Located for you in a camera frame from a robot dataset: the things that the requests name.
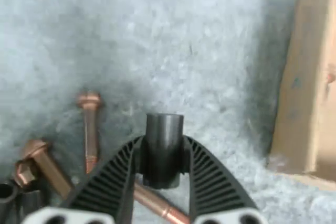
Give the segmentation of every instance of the threaded shank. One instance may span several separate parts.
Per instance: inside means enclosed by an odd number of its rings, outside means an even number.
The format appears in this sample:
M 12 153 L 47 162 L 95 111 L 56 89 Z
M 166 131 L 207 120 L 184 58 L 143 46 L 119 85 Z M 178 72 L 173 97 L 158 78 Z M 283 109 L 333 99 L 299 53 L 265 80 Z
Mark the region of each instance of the threaded shank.
M 87 156 L 86 157 L 86 173 L 90 173 L 97 164 L 97 157 Z

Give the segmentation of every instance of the bolt head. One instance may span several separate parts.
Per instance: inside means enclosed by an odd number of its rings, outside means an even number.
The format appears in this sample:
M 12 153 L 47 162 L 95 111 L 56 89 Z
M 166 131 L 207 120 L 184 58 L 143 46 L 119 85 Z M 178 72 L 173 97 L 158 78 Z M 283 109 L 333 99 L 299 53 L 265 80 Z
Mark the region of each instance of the bolt head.
M 21 187 L 29 186 L 38 178 L 38 169 L 32 159 L 19 160 L 15 163 L 14 180 Z
M 48 148 L 48 143 L 44 142 L 41 139 L 30 139 L 26 143 L 23 151 L 22 158 L 33 158 L 35 155 L 40 153 L 41 151 L 45 151 Z
M 101 105 L 101 98 L 97 92 L 85 92 L 78 96 L 78 106 L 82 108 L 97 108 Z

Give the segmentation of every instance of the bolt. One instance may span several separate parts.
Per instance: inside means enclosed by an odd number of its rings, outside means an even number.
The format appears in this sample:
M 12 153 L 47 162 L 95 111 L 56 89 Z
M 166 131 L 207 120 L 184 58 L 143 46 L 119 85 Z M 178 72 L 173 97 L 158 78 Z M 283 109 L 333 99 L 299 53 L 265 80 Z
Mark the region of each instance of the bolt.
M 78 97 L 78 106 L 83 109 L 85 131 L 86 173 L 90 173 L 98 161 L 97 109 L 101 105 L 99 93 L 86 92 Z
M 134 198 L 142 205 L 149 208 L 153 213 L 161 216 L 173 224 L 189 224 L 189 217 L 173 207 L 169 202 L 160 198 L 150 190 L 141 186 L 138 182 L 134 184 Z
M 72 184 L 59 169 L 48 153 L 48 144 L 40 139 L 31 139 L 25 145 L 23 159 L 32 158 L 41 172 L 46 176 L 56 192 L 66 198 L 72 190 Z
M 15 163 L 14 181 L 21 187 L 29 186 L 38 178 L 38 170 L 32 159 L 19 160 Z

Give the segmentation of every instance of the black cylinder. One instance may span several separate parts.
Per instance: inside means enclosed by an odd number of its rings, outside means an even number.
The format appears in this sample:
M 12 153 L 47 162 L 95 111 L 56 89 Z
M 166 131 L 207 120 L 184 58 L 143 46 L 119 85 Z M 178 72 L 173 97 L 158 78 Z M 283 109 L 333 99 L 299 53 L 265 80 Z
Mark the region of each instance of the black cylinder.
M 183 116 L 147 114 L 143 183 L 154 189 L 179 186 L 182 169 Z
M 45 206 L 44 197 L 40 190 L 24 191 L 18 200 L 18 218 L 20 223 L 24 218 Z
M 0 224 L 6 222 L 8 212 L 10 212 L 14 200 L 17 196 L 18 188 L 11 181 L 0 183 Z

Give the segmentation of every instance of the carpet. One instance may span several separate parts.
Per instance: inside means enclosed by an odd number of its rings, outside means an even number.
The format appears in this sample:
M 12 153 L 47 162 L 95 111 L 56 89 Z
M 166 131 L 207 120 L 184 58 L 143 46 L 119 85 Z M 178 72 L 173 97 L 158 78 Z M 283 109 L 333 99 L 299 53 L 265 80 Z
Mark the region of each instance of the carpet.
M 144 133 L 147 112 L 232 171 L 271 224 L 334 223 L 336 193 L 265 167 L 297 0 L 0 0 L 2 177 L 32 137 L 84 176 L 76 95 L 101 93 L 102 156 Z M 188 177 L 162 194 L 188 211 Z M 135 203 L 133 223 L 165 223 Z

